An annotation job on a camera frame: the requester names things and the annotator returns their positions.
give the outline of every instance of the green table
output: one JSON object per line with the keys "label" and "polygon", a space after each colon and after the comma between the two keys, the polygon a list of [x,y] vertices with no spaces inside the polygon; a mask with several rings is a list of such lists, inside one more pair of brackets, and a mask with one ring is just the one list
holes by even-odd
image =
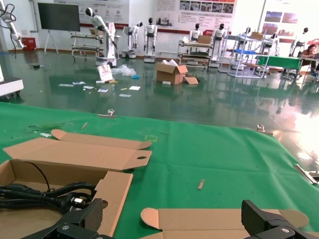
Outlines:
{"label": "green table", "polygon": [[[155,119],[99,118],[94,114],[0,103],[0,147],[39,137],[52,128],[153,141],[148,166],[133,181],[114,237],[156,233],[144,225],[143,208],[240,208],[244,199],[260,208],[296,209],[308,215],[307,231],[319,232],[319,190],[293,165],[274,138],[242,129]],[[0,151],[0,161],[9,157]],[[202,190],[197,187],[205,183]]]}
{"label": "green table", "polygon": [[[265,65],[267,56],[258,56],[258,65]],[[287,69],[299,69],[300,59],[295,57],[270,56],[267,66],[277,66]]]}

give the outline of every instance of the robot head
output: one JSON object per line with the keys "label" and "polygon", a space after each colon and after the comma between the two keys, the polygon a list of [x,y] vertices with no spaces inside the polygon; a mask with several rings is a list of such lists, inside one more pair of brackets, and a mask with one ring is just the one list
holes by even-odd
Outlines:
{"label": "robot head", "polygon": [[93,17],[94,16],[94,13],[93,13],[93,10],[88,7],[87,9],[85,9],[85,13],[90,16],[90,17]]}

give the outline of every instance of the screw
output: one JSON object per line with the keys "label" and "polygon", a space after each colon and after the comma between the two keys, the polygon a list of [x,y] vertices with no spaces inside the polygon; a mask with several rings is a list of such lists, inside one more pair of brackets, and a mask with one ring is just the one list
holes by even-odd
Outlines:
{"label": "screw", "polygon": [[281,228],[281,230],[283,231],[283,232],[285,232],[285,233],[289,233],[290,231],[288,230],[288,229],[286,229],[286,228]]}

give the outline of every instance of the reflective floor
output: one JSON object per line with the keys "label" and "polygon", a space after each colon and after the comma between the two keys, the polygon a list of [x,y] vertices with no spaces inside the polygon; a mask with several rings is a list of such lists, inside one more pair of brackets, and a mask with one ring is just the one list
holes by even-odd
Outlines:
{"label": "reflective floor", "polygon": [[[264,80],[235,79],[215,69],[208,74],[193,68],[189,71],[200,79],[199,85],[166,86],[156,82],[154,64],[121,59],[118,66],[133,67],[140,79],[117,74],[114,78],[118,83],[96,85],[99,75],[95,61],[77,58],[74,62],[71,54],[20,53],[16,59],[1,55],[0,64],[4,76],[20,77],[24,82],[21,98],[2,99],[5,102],[95,114],[114,109],[118,116],[250,129],[263,124],[299,157],[305,169],[319,170],[319,85],[312,83],[312,76],[296,82],[281,80],[277,73]],[[32,65],[41,67],[35,70]],[[83,86],[58,86],[80,81],[95,88],[83,91]],[[121,90],[130,86],[141,88]],[[108,92],[97,92],[101,88]]]}

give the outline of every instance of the wall banner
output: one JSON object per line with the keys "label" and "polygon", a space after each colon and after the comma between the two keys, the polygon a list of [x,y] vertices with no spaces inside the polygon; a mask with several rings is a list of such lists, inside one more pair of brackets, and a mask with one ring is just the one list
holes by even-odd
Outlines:
{"label": "wall banner", "polygon": [[206,35],[221,23],[233,22],[237,0],[157,0],[155,22],[159,31],[185,33],[200,24]]}

